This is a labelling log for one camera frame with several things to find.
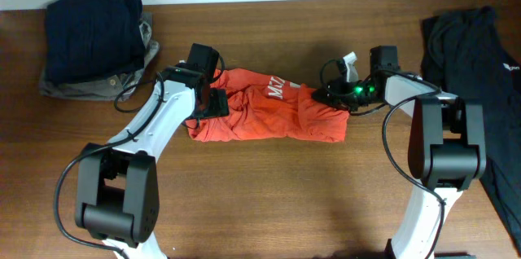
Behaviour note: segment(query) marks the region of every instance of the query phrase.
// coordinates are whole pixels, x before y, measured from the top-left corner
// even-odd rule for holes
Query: wood grain surface
[[[491,5],[503,46],[521,61],[521,0],[319,0],[145,7],[160,45],[147,75],[188,55],[192,42],[213,46],[229,68],[247,68],[319,86],[328,59],[354,50],[369,72],[369,49],[398,46],[400,65],[419,72],[420,20],[442,11]],[[88,142],[105,143],[132,119],[111,103],[40,96],[46,62],[44,11],[0,12],[0,257],[112,258],[65,239],[52,215],[56,180]],[[141,89],[129,101],[147,98]],[[396,232],[411,185],[383,151],[383,112],[351,117],[345,142],[289,138],[199,143],[177,130],[158,164],[155,228],[171,258],[311,258],[342,251],[379,252]],[[393,154],[406,166],[410,120],[389,126]],[[77,169],[60,209],[73,222]],[[517,257],[482,186],[456,203],[437,252]]]

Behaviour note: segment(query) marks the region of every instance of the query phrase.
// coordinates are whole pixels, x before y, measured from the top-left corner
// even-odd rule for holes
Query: gray cloth
[[[104,100],[111,101],[126,87],[137,84],[141,81],[145,68],[159,51],[160,44],[151,40],[152,36],[152,14],[143,12],[139,30],[147,52],[144,59],[144,68],[132,73],[122,73],[111,76],[107,79],[88,81],[82,83],[63,83],[53,84],[46,79],[45,69],[43,69],[38,83],[40,94],[60,99],[76,100]],[[125,101],[132,95],[135,88],[125,92],[120,100]]]

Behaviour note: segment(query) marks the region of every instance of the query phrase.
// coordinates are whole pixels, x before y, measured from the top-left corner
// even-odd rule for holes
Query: orange t-shirt
[[[242,68],[224,71],[213,88],[225,89],[230,115],[201,120],[188,129],[194,140],[230,141],[291,137],[339,142],[349,113],[311,98],[315,89]],[[187,126],[197,126],[195,120]]]

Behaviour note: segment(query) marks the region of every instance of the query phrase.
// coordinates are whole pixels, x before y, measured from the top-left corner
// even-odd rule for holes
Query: black fabric
[[[427,81],[483,104],[487,168],[481,182],[521,254],[519,65],[501,47],[491,7],[422,22]]]
[[[144,67],[141,0],[58,0],[46,10],[46,75],[56,85]]]

